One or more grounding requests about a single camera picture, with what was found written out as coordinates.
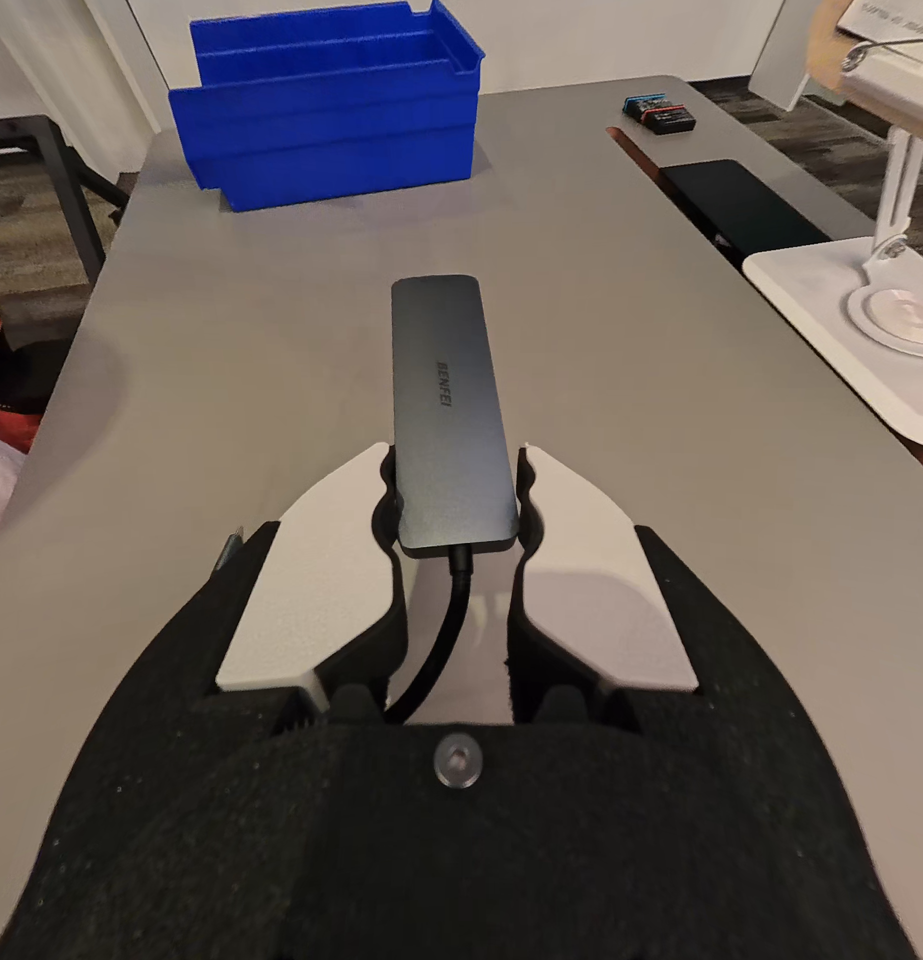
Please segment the small black box red label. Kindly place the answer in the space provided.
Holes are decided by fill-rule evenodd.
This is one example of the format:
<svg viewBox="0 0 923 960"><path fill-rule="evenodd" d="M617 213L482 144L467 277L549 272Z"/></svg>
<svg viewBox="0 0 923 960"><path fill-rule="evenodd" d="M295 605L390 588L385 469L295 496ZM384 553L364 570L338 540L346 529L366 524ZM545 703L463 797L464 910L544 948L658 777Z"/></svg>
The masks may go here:
<svg viewBox="0 0 923 960"><path fill-rule="evenodd" d="M690 133L697 120L684 104L663 104L643 111L641 125L658 137Z"/></svg>

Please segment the printed instruction sheet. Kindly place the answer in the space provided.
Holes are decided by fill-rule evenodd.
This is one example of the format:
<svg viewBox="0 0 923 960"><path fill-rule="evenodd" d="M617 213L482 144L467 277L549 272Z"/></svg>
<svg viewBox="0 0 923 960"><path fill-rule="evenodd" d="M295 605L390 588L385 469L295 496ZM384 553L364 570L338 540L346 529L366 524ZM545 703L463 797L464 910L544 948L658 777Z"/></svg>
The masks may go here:
<svg viewBox="0 0 923 960"><path fill-rule="evenodd" d="M923 42L923 1L852 1L837 27L869 42Z"/></svg>

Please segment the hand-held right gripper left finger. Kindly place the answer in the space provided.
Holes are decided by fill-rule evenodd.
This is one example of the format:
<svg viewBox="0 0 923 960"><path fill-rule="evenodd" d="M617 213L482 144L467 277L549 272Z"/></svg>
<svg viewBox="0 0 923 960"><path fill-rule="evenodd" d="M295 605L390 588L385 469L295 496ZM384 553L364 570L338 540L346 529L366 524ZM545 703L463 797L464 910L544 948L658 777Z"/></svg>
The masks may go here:
<svg viewBox="0 0 923 960"><path fill-rule="evenodd" d="M339 688L384 688L401 666L394 453L372 444L282 514L215 675L221 691L303 690L324 713Z"/></svg>

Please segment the red black bag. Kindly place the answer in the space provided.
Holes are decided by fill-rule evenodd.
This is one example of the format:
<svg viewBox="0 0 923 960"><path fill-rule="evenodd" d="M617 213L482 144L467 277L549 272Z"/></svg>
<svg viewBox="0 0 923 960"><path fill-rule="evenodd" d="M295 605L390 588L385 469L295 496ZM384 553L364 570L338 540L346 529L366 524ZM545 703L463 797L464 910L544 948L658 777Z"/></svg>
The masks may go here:
<svg viewBox="0 0 923 960"><path fill-rule="evenodd" d="M29 396L28 372L14 357L0 316L0 441L22 454L30 453L44 415Z"/></svg>

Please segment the blue plastic bin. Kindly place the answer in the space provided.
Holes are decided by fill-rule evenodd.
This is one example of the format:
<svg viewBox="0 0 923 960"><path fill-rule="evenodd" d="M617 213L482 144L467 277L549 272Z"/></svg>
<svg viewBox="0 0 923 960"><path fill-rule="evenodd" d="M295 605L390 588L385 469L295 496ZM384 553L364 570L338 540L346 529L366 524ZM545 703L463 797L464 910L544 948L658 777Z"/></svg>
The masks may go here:
<svg viewBox="0 0 923 960"><path fill-rule="evenodd" d="M442 2L194 20L168 91L201 189L243 212L471 176L485 56Z"/></svg>

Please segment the wide grey usb hub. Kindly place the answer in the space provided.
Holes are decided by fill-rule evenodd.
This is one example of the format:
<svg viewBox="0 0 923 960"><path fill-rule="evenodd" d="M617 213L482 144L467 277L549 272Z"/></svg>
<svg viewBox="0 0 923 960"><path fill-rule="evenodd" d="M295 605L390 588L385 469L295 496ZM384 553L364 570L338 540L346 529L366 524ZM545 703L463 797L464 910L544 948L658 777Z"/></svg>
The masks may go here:
<svg viewBox="0 0 923 960"><path fill-rule="evenodd" d="M385 719L428 697L468 616L476 554L508 550L518 508L478 280L420 276L391 287L392 488L400 558L444 558L447 609L431 651Z"/></svg>

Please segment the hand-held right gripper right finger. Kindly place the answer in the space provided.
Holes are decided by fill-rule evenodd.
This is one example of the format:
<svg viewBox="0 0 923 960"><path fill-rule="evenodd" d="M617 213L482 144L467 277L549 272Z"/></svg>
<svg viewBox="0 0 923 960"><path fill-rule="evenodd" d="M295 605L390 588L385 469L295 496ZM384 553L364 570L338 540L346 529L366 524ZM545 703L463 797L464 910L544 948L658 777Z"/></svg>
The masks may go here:
<svg viewBox="0 0 923 960"><path fill-rule="evenodd" d="M536 445L516 471L522 556L506 621L513 714L550 690L579 692L588 714L617 693L694 694L700 681L636 523L598 486Z"/></svg>

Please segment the wooden document stand white base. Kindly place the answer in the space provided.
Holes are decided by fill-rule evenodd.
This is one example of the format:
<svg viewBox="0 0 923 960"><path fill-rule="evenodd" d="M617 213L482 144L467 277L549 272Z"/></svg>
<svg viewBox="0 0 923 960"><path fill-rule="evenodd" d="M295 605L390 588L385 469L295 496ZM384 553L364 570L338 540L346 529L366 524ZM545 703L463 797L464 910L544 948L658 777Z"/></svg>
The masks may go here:
<svg viewBox="0 0 923 960"><path fill-rule="evenodd" d="M743 273L887 427L923 448L923 255L909 239L923 167L923 41L837 27L851 2L819 2L805 73L887 123L869 235L761 252Z"/></svg>

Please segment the black phone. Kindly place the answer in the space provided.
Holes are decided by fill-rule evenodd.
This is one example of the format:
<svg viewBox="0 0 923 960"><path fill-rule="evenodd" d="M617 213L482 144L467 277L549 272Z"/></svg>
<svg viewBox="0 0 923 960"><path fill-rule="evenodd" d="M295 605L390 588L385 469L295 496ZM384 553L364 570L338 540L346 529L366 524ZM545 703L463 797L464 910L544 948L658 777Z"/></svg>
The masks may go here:
<svg viewBox="0 0 923 960"><path fill-rule="evenodd" d="M830 241L828 234L735 160L661 167L657 184L737 271L756 254Z"/></svg>

